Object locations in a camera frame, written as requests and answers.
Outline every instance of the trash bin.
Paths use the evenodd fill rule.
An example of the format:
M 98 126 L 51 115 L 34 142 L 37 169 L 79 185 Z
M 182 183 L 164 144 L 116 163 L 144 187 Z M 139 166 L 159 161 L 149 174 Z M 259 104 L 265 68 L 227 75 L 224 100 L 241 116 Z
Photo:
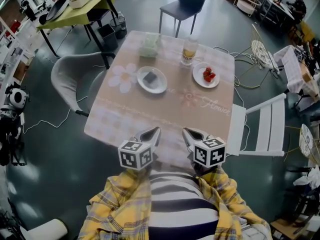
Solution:
M 127 35 L 126 18 L 124 16 L 119 15 L 118 18 L 115 18 L 115 21 L 110 20 L 110 25 L 113 27 L 117 39 L 122 39 Z
M 104 47 L 107 50 L 113 51 L 118 48 L 118 41 L 116 38 L 115 31 L 109 24 L 106 24 L 106 25 L 98 28 L 98 32 L 99 32 L 100 36 L 102 37 L 102 39 L 105 43 Z

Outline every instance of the yellow table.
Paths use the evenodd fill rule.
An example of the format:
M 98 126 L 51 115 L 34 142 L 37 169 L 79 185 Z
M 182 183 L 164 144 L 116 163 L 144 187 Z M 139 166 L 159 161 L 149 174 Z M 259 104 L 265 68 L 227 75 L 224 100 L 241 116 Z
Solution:
M 114 14 L 118 17 L 118 13 L 113 6 L 113 3 L 115 0 L 90 0 L 84 7 L 78 8 L 78 9 L 72 9 L 69 5 L 65 9 L 65 11 L 56 19 L 50 20 L 46 22 L 44 25 L 39 25 L 37 29 L 41 32 L 42 36 L 44 37 L 44 40 L 48 44 L 49 48 L 53 52 L 53 54 L 57 56 L 56 52 L 54 51 L 53 47 L 51 46 L 46 34 L 43 32 L 43 29 L 56 29 L 56 28 L 62 28 L 62 27 L 68 27 L 68 26 L 74 26 L 77 24 L 84 25 L 85 30 L 89 30 L 91 33 L 94 41 L 100 48 L 100 50 L 103 52 L 104 49 L 99 42 L 96 34 L 94 33 L 93 29 L 90 25 L 90 20 L 88 17 L 88 13 L 95 9 L 106 9 L 110 10 L 112 13 L 112 17 L 114 19 Z

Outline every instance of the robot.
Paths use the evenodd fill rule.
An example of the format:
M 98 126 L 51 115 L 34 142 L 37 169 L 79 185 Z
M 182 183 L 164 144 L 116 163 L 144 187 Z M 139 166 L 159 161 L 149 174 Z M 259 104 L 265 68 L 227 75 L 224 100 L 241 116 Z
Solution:
M 14 166 L 25 166 L 20 162 L 16 149 L 22 149 L 20 114 L 23 112 L 29 95 L 17 84 L 10 85 L 6 91 L 5 104 L 0 107 L 0 165 L 5 166 L 10 162 Z
M 205 131 L 184 128 L 182 136 L 189 151 L 188 158 L 198 176 L 213 171 L 226 161 L 226 143 Z M 140 171 L 150 166 L 158 157 L 155 150 L 161 138 L 160 127 L 138 132 L 118 148 L 120 165 Z

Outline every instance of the yellow plaid shirt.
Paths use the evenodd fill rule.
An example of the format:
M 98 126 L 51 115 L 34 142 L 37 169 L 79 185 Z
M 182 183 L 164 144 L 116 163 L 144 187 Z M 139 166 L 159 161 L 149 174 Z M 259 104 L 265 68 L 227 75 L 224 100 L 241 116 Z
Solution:
M 90 200 L 91 209 L 78 239 L 148 240 L 151 188 L 146 173 L 128 169 L 109 177 L 104 190 Z M 246 205 L 237 192 L 237 183 L 221 167 L 197 179 L 204 198 L 219 213 L 215 240 L 241 240 L 238 217 L 249 224 L 264 225 L 270 233 L 268 223 Z

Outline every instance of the gray floor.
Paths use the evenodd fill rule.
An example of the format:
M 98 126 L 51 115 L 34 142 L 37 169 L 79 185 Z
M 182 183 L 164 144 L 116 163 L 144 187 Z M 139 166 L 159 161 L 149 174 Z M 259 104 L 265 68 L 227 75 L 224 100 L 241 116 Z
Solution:
M 128 31 L 158 32 L 159 7 L 173 1 L 115 0 L 115 7 L 125 15 Z M 110 19 L 111 16 L 107 15 L 103 23 L 108 23 Z M 249 46 L 251 24 L 254 22 L 254 18 L 240 12 L 227 0 L 206 0 L 202 12 L 197 16 L 194 33 L 199 36 L 199 42 L 203 45 L 241 52 Z M 182 22 L 179 38 L 184 39 L 189 35 L 191 25 L 192 18 Z M 52 31 L 49 39 L 54 48 L 59 47 L 69 29 L 65 27 Z M 285 35 L 279 36 L 274 30 L 260 27 L 258 30 L 271 53 L 289 44 Z M 165 14 L 162 33 L 170 36 L 174 33 L 174 19 Z M 96 44 L 93 41 L 89 42 L 83 26 L 78 25 L 67 36 L 57 53 L 88 54 L 96 51 Z M 31 102 L 25 109 L 26 128 L 39 120 L 58 125 L 69 109 L 51 84 L 53 64 L 47 58 L 57 60 L 44 44 L 23 81 L 23 86 L 31 92 Z M 247 67 L 244 62 L 236 62 L 236 75 L 239 76 Z M 241 82 L 255 85 L 264 74 L 264 70 L 256 68 L 243 77 Z M 93 77 L 87 77 L 80 83 L 79 99 L 86 96 Z M 248 90 L 239 87 L 238 91 L 244 99 L 245 107 L 250 108 L 282 93 L 285 89 L 286 77 L 282 72 L 280 79 L 275 79 L 269 74 L 261 88 Z M 242 105 L 236 94 L 234 103 Z M 86 102 L 82 101 L 80 106 L 85 108 Z M 248 119 L 251 127 L 249 150 L 255 147 L 258 118 L 259 113 Z M 27 166 L 8 166 L 7 177 L 10 198 L 27 229 L 59 218 L 70 230 L 67 239 L 73 239 L 86 216 L 89 199 L 103 189 L 108 176 L 122 171 L 116 150 L 85 135 L 85 123 L 85 117 L 70 113 L 68 120 L 59 129 L 41 123 L 23 136 Z M 301 125 L 301 120 L 291 109 L 286 110 L 286 125 Z M 283 147 L 285 151 L 288 149 L 289 134 L 291 147 L 298 145 L 298 132 L 286 130 Z M 223 167 L 231 178 L 236 179 L 238 191 L 247 204 L 259 216 L 270 222 L 281 210 L 285 188 L 297 177 L 286 172 L 286 168 L 303 166 L 306 163 L 299 152 L 293 152 L 285 162 L 283 157 L 229 157 Z

